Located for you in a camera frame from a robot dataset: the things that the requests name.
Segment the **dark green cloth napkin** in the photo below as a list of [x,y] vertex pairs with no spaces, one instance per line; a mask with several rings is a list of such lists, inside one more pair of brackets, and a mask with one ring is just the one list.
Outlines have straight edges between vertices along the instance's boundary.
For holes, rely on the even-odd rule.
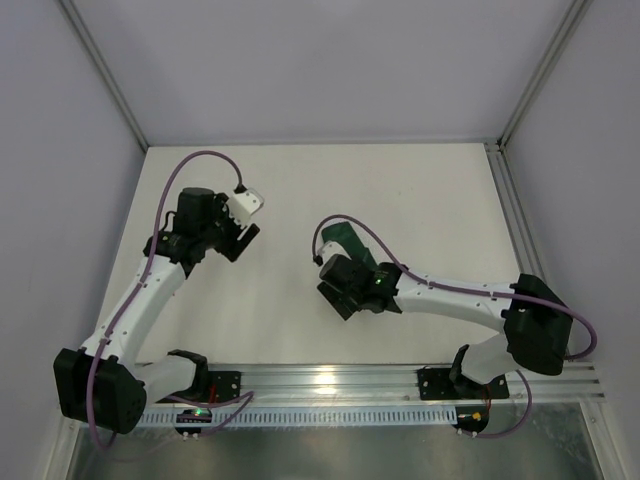
[[353,226],[347,221],[341,221],[324,227],[321,230],[321,238],[324,243],[335,242],[339,244],[346,255],[353,260],[359,260],[368,268],[377,266],[371,250],[364,245]]

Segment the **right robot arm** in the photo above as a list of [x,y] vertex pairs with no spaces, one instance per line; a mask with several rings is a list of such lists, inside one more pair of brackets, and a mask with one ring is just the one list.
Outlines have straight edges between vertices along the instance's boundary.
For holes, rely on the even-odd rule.
[[481,325],[489,339],[459,348],[448,373],[456,394],[476,399],[503,374],[526,369],[546,376],[562,373],[573,319],[538,277],[515,283],[451,285],[404,265],[374,267],[334,254],[320,269],[317,287],[343,318],[357,312],[433,314]]

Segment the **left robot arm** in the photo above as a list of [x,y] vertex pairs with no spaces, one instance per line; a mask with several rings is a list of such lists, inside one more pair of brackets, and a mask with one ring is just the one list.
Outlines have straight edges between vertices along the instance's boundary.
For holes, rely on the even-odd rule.
[[56,356],[63,416],[127,434],[149,405],[171,396],[209,398],[205,356],[172,350],[145,366],[136,360],[165,305],[206,254],[214,251],[234,262],[244,252],[260,231],[252,218],[263,205],[253,189],[231,196],[200,187],[180,192],[168,217],[172,224],[148,239],[136,276],[111,314],[79,349]]

